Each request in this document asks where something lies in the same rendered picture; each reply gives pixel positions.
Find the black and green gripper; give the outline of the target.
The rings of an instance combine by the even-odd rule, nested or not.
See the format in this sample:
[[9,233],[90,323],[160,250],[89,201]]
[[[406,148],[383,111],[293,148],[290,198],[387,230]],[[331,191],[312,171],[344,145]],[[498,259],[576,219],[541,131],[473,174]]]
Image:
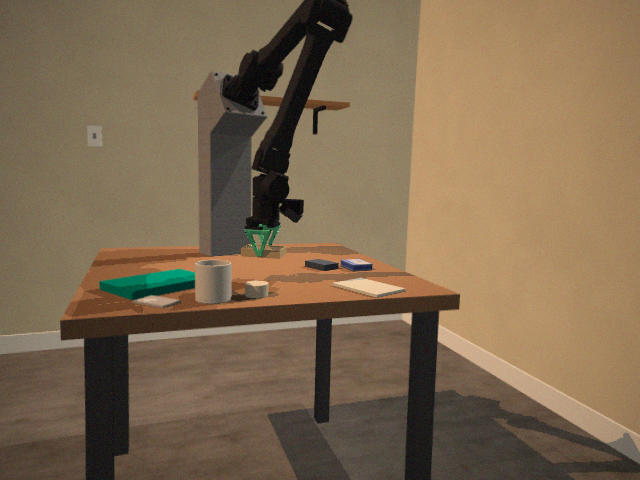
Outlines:
[[[271,234],[271,230],[273,230],[273,233],[269,240],[268,245],[272,245],[280,228],[279,217],[275,219],[260,219],[260,199],[270,200],[264,197],[253,197],[252,216],[249,218],[246,218],[247,226],[245,226],[245,229],[244,229],[256,256],[262,256],[265,246],[267,244],[267,241],[269,239],[269,236]],[[260,224],[260,226],[258,223]],[[259,239],[261,241],[260,250],[258,250],[252,234],[256,234],[259,236]]]

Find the wooden ball-in-hole puzzle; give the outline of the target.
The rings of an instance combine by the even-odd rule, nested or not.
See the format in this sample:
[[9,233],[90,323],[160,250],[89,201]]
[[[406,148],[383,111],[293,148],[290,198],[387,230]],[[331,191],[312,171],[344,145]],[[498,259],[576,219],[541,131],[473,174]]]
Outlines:
[[[265,250],[266,249],[266,250]],[[241,248],[241,256],[281,259],[286,255],[286,246],[266,245],[262,256],[256,256],[251,244]]]

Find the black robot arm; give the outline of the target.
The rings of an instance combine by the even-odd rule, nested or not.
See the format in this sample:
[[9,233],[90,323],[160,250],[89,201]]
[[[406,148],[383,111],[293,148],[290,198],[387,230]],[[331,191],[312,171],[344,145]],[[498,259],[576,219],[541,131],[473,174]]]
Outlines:
[[[253,178],[253,196],[271,199],[260,199],[260,219],[275,219],[279,212],[295,223],[302,217],[304,200],[285,199],[289,194],[289,177],[284,175],[289,166],[289,151],[326,53],[334,41],[344,42],[352,18],[346,0],[304,0],[265,47],[244,55],[238,75],[224,77],[222,95],[255,111],[259,102],[258,86],[264,92],[275,87],[283,73],[281,62],[306,36],[277,115],[260,143],[251,168],[267,171]],[[317,24],[319,21],[334,30]]]

